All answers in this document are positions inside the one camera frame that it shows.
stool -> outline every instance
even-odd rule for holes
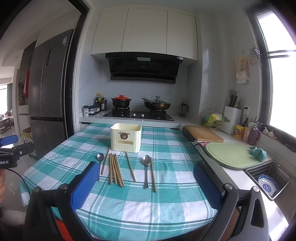
[[[1,127],[1,128],[0,128],[0,133],[2,134],[2,133],[5,133],[5,132],[6,132],[6,128],[5,128],[5,126]]]

human hand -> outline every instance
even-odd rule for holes
[[[0,169],[0,204],[3,202],[4,195],[6,192],[4,182],[5,182],[5,169]]]

refrigerator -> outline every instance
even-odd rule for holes
[[[31,135],[38,159],[68,138],[64,83],[73,29],[34,49],[28,88]]]

garlic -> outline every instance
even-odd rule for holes
[[[272,132],[273,130],[271,130],[271,132],[269,132],[267,135],[271,138],[274,138],[274,133]]]
[[[262,132],[264,135],[268,135],[268,129],[266,129],[266,127],[264,127],[264,130]]]

green and white checkered tablecloth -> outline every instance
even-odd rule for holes
[[[45,155],[23,175],[29,188],[56,189],[80,174],[98,152],[110,144],[110,124],[90,124]],[[116,153],[125,183],[109,185],[109,159],[83,207],[76,213],[89,232],[104,240],[161,240],[187,233],[209,223],[217,213],[193,177],[200,161],[197,150],[180,130],[142,128],[139,153],[129,153],[137,182],[133,182],[124,152]],[[153,158],[157,192],[144,189],[144,155]],[[29,195],[21,183],[23,203]],[[56,208],[53,212],[60,217]]]

